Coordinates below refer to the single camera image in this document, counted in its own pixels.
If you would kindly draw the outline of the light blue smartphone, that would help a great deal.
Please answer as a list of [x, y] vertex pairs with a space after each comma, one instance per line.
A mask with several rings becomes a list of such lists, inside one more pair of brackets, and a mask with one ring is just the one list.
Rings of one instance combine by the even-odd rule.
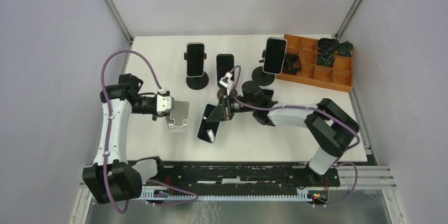
[[220, 122], [207, 122], [207, 117], [216, 108], [214, 104], [206, 104], [203, 114], [201, 116], [201, 121], [199, 129], [197, 132], [197, 138], [208, 143], [214, 143], [216, 140], [217, 132], [219, 129]]

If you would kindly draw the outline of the silver folding phone stand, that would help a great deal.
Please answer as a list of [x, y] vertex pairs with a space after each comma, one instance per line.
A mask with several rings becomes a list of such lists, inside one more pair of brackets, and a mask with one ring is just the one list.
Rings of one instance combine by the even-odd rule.
[[188, 101], [173, 102], [170, 114], [166, 116], [168, 130], [172, 133], [184, 133], [188, 130], [190, 103]]

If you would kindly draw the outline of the black smartphone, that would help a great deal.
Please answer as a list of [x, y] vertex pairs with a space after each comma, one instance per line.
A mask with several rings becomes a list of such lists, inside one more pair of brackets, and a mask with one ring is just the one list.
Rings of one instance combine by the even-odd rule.
[[216, 72], [217, 72], [217, 85], [222, 77], [225, 76], [234, 66], [235, 60], [233, 54], [217, 54], [216, 56]]

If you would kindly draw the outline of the black round-base stand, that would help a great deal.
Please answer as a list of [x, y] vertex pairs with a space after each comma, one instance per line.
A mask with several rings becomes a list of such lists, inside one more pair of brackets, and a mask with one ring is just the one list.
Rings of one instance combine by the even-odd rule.
[[221, 97], [225, 97], [227, 95], [227, 89], [226, 88], [219, 88], [217, 92], [217, 98], [220, 100]]

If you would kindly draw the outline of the smartphone lying near right arm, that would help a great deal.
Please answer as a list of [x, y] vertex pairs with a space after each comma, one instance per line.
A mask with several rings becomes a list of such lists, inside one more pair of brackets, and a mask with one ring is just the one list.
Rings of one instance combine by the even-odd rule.
[[274, 89], [269, 87], [262, 87], [263, 94], [266, 99], [272, 100]]

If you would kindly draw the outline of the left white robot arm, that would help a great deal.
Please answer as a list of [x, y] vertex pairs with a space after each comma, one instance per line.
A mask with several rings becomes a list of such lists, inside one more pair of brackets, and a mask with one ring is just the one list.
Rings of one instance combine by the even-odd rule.
[[170, 114], [173, 98], [161, 88], [145, 96], [139, 93], [143, 81], [128, 73], [100, 93], [103, 123], [93, 165], [84, 168], [82, 179], [100, 204], [138, 198], [149, 181], [161, 185], [166, 179], [160, 157], [146, 157], [129, 164], [126, 156], [127, 129], [131, 114], [152, 115], [153, 120]]

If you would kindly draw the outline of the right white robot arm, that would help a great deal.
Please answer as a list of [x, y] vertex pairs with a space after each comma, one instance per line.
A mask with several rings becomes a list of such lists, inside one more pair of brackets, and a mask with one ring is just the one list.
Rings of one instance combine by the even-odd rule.
[[359, 125], [333, 100], [323, 98], [317, 104], [287, 105], [273, 100], [274, 89], [253, 81], [242, 85], [242, 94], [222, 87], [216, 107], [204, 116], [206, 122], [226, 122], [237, 113], [252, 113], [255, 120], [266, 126], [294, 126], [308, 129], [319, 145], [308, 163], [305, 179], [318, 186], [326, 180], [326, 172], [353, 146]]

